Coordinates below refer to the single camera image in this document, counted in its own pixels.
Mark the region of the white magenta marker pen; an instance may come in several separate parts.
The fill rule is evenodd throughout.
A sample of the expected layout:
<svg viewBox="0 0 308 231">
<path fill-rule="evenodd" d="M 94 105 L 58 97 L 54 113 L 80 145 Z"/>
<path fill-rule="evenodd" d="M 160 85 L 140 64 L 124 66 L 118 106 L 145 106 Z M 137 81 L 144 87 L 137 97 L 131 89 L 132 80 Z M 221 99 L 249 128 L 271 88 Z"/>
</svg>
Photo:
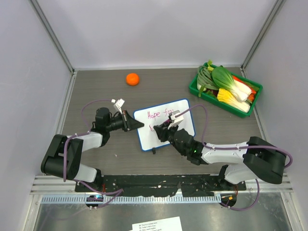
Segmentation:
<svg viewBox="0 0 308 231">
<path fill-rule="evenodd" d="M 163 130 L 165 128 L 168 128 L 170 123 L 171 123 L 171 120 L 167 119 L 166 121 L 164 121 L 163 123 L 161 123 L 159 125 L 150 125 L 149 128 L 150 128 L 151 131 L 159 131 L 159 130 Z"/>
</svg>

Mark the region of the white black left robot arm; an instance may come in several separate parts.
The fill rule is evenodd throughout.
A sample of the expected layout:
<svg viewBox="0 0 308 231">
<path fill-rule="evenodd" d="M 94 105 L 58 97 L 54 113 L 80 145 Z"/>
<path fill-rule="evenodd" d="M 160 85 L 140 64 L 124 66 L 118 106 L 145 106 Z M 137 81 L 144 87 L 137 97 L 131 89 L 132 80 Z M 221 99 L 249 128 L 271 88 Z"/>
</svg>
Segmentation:
<svg viewBox="0 0 308 231">
<path fill-rule="evenodd" d="M 64 180 L 84 181 L 90 191 L 97 192 L 103 185 L 100 171 L 81 164 L 82 153 L 106 145 L 111 131 L 128 132 L 142 127 L 144 123 L 132 118 L 126 110 L 112 115 L 108 108 L 99 108 L 90 131 L 72 136 L 54 135 L 41 163 L 41 172 Z"/>
</svg>

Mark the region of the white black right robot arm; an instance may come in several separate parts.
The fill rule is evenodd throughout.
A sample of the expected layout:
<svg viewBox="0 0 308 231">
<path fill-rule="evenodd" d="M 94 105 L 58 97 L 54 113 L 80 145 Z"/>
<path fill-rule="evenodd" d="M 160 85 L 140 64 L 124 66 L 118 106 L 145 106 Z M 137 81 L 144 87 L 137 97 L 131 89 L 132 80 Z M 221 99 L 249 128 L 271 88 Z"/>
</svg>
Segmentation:
<svg viewBox="0 0 308 231">
<path fill-rule="evenodd" d="M 260 179 L 281 184 L 287 153 L 259 137 L 233 145 L 214 145 L 196 141 L 185 129 L 168 122 L 154 126 L 158 139 L 169 142 L 182 156 L 195 165 L 223 163 L 217 183 L 223 190 L 242 181 Z"/>
</svg>

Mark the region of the orange tangerine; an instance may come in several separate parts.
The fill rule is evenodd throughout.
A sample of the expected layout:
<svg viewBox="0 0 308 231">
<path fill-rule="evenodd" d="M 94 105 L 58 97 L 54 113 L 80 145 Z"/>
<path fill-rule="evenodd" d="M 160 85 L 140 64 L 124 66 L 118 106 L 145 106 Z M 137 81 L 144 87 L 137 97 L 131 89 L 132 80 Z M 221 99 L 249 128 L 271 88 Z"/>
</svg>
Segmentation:
<svg viewBox="0 0 308 231">
<path fill-rule="evenodd" d="M 130 86 L 136 86 L 139 84 L 139 82 L 140 82 L 140 77 L 136 73 L 129 73 L 126 76 L 126 83 Z"/>
</svg>

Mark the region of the green plastic basket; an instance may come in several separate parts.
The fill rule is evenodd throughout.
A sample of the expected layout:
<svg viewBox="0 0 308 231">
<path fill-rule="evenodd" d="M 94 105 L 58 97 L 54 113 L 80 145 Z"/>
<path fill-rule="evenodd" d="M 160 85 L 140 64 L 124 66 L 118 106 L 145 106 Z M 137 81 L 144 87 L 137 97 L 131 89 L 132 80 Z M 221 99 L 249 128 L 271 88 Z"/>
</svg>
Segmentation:
<svg viewBox="0 0 308 231">
<path fill-rule="evenodd" d="M 209 60 L 208 62 L 204 63 L 203 65 L 207 67 L 207 69 L 210 71 L 211 76 L 212 76 L 212 71 L 217 66 L 213 65 L 211 60 Z M 257 102 L 257 99 L 258 99 L 259 95 L 261 94 L 261 92 L 263 90 L 263 86 L 261 84 L 256 83 L 256 82 L 248 80 L 248 79 L 246 79 L 244 77 L 241 77 L 241 76 L 239 76 L 239 75 L 237 75 L 235 73 L 232 73 L 232 72 L 230 72 L 230 73 L 232 74 L 232 76 L 236 76 L 240 80 L 248 82 L 248 83 L 251 83 L 252 85 L 254 85 L 254 86 L 259 88 L 259 91 L 257 92 L 257 94 L 255 96 L 255 100 L 254 100 L 253 103 L 250 103 L 248 100 L 245 101 L 246 103 L 250 104 L 250 110 L 249 110 L 248 113 L 244 113 L 244 112 L 242 112 L 242 111 L 240 111 L 240 110 L 238 110 L 238 109 L 236 109 L 236 108 L 234 108 L 234 107 L 232 107 L 232 106 L 230 106 L 230 105 L 228 105 L 226 103 L 222 103 L 222 102 L 218 101 L 217 95 L 218 95 L 218 91 L 219 90 L 206 90 L 205 92 L 202 92 L 201 93 L 201 97 L 199 97 L 198 96 L 199 91 L 197 89 L 197 75 L 196 75 L 194 80 L 189 85 L 190 93 L 195 95 L 195 96 L 197 96 L 197 97 L 199 97 L 199 98 L 201 98 L 201 99 L 203 99 L 203 100 L 205 100 L 205 101 L 208 101 L 208 102 L 210 102 L 210 103 L 212 103 L 212 104 L 214 104 L 214 105 L 216 105 L 216 106 L 218 106 L 218 107 L 220 107 L 220 108 L 222 108 L 222 109 L 224 109 L 224 110 L 226 110 L 228 112 L 231 112 L 231 113 L 235 114 L 238 117 L 244 118 L 244 117 L 250 116 L 252 111 L 253 111 L 253 109 L 254 109 L 254 106 L 255 106 L 255 104 Z"/>
</svg>

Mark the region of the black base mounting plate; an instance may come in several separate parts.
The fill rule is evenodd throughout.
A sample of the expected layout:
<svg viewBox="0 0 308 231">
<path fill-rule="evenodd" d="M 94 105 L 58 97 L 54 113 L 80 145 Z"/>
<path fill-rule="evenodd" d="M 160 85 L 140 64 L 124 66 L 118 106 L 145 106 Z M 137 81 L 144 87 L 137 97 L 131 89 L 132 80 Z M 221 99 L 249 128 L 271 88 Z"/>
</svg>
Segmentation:
<svg viewBox="0 0 308 231">
<path fill-rule="evenodd" d="M 232 185 L 220 180 L 216 175 L 105 175 L 97 177 L 94 182 L 78 183 L 76 192 L 91 192 L 92 189 L 117 193 L 125 197 L 172 197 L 181 190 L 184 197 L 212 196 L 218 191 L 245 191 L 246 184 L 240 182 Z"/>
</svg>

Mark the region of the green long beans bundle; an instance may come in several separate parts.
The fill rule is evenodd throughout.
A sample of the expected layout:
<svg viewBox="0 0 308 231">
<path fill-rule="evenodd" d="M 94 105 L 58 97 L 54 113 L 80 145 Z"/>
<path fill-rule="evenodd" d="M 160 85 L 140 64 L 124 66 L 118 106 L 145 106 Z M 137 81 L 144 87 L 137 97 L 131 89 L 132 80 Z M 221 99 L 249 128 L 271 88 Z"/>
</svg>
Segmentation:
<svg viewBox="0 0 308 231">
<path fill-rule="evenodd" d="M 199 97 L 201 97 L 201 93 L 206 90 L 219 89 L 219 87 L 212 80 L 210 71 L 204 65 L 199 66 L 197 69 L 197 89 L 199 91 Z"/>
</svg>

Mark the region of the yellow white napa cabbage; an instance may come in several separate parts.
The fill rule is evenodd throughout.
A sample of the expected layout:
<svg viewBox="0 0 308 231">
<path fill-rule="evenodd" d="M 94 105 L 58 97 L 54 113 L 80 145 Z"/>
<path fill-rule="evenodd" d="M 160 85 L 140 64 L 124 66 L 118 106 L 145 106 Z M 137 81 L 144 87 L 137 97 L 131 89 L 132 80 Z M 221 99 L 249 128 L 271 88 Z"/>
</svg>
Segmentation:
<svg viewBox="0 0 308 231">
<path fill-rule="evenodd" d="M 226 103 L 244 113 L 250 110 L 250 104 L 238 101 L 228 90 L 220 88 L 217 95 L 218 101 Z"/>
</svg>

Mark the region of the green bok choy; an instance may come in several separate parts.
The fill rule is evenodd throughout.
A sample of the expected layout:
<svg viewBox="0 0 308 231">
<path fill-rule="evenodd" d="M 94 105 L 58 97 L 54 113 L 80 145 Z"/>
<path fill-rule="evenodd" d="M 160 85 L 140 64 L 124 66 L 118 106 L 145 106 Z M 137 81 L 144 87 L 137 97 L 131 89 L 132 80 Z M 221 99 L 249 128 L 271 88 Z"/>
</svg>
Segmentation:
<svg viewBox="0 0 308 231">
<path fill-rule="evenodd" d="M 216 67 L 212 71 L 214 83 L 222 89 L 228 90 L 238 101 L 245 102 L 248 95 L 242 92 L 235 84 L 232 74 L 224 67 Z"/>
</svg>

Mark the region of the white printed paper sheet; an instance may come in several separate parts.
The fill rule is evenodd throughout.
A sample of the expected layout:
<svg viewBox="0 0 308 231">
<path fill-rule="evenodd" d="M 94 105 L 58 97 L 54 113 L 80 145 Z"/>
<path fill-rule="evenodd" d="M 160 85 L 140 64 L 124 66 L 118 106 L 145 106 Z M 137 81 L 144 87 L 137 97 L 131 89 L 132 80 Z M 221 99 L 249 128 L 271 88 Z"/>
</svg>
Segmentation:
<svg viewBox="0 0 308 231">
<path fill-rule="evenodd" d="M 182 231 L 180 217 L 132 224 L 133 231 Z"/>
</svg>

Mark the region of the red orange pepper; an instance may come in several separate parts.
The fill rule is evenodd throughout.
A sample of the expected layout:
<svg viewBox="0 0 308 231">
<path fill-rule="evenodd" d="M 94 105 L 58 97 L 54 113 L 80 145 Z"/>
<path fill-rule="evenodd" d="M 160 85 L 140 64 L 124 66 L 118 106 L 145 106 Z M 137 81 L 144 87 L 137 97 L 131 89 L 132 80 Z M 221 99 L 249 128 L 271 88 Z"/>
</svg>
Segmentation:
<svg viewBox="0 0 308 231">
<path fill-rule="evenodd" d="M 244 93 L 246 93 L 248 95 L 247 100 L 250 103 L 253 103 L 255 100 L 255 96 L 257 94 L 257 92 L 259 91 L 259 88 L 252 85 L 251 83 L 245 82 L 240 80 L 238 77 L 236 76 L 232 76 L 234 79 L 234 82 L 236 84 L 236 86 Z"/>
</svg>

